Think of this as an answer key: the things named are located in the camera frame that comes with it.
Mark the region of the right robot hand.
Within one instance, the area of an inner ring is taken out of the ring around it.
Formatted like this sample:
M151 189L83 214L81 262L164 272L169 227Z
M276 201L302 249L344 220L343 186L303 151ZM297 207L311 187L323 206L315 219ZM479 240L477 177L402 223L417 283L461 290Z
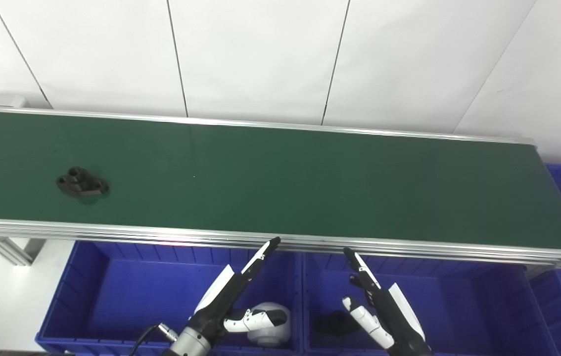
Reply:
M364 259L349 247L343 249L351 269L351 284L363 290L375 313L350 295L342 304L351 318L382 347L389 356L432 356L421 323L398 284L383 288Z

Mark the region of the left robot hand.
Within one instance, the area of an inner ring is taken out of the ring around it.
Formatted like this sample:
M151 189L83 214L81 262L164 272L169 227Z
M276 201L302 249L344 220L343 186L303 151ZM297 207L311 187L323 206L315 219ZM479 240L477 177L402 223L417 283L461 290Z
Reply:
M280 242L280 237L267 241L240 272L235 272L230 265L225 266L186 324L185 329L192 332L193 338L212 345L226 333L249 333L283 326L288 322L289 314L283 309L233 311L235 302L257 277Z

